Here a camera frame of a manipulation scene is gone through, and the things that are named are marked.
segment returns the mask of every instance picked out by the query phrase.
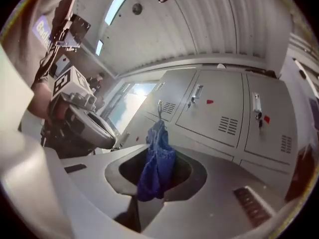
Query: gray t-shirt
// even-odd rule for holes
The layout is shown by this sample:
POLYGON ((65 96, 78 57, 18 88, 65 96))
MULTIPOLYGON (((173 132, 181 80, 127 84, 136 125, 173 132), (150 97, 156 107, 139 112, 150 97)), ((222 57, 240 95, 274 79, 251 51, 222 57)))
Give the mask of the gray t-shirt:
POLYGON ((2 45, 12 64, 31 87, 50 37, 64 21, 72 0, 31 0, 15 20, 2 45))

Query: blue cloth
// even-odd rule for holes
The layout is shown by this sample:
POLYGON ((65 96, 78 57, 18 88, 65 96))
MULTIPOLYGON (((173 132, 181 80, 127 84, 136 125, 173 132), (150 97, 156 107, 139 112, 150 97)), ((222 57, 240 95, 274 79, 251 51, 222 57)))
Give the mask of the blue cloth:
POLYGON ((175 150, 168 144, 164 121, 156 122, 149 129, 146 143, 150 146, 138 183, 138 200, 143 202, 164 197, 175 163, 175 150))

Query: red sticker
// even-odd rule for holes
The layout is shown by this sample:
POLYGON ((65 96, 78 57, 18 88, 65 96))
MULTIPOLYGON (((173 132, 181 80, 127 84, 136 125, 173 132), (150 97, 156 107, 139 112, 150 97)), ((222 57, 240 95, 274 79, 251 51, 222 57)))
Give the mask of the red sticker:
POLYGON ((270 118, 269 118, 267 115, 265 115, 265 116, 264 116, 264 121, 265 121, 265 122, 267 122, 267 123, 269 124, 269 122, 270 122, 270 118))

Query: corrugated ceiling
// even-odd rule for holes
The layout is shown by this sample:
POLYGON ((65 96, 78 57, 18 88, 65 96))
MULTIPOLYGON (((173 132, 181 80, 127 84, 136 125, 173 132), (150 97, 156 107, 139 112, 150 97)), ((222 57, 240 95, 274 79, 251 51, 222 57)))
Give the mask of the corrugated ceiling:
POLYGON ((93 47, 99 38, 104 42, 99 58, 119 74, 192 54, 233 53, 267 59, 269 42, 276 45, 276 35, 269 28, 275 28, 274 20, 280 24, 282 13, 274 0, 126 0, 106 27, 104 17, 111 2, 77 0, 75 7, 92 24, 87 41, 93 47), (132 13, 135 3, 143 6, 140 15, 132 13))

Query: vent grille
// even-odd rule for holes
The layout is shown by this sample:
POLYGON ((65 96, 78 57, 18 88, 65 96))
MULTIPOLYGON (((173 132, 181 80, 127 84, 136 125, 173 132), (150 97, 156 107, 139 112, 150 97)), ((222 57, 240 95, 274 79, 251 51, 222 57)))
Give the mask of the vent grille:
POLYGON ((219 122, 218 130, 224 133, 235 135, 237 131, 238 120, 222 116, 219 122))
POLYGON ((291 153, 292 139, 289 136, 281 136, 281 152, 291 153))
POLYGON ((175 106, 176 106, 176 104, 165 103, 165 105, 162 108, 162 111, 166 112, 168 114, 171 114, 174 111, 175 106))
POLYGON ((247 188, 236 189, 234 194, 255 228, 271 217, 247 188))

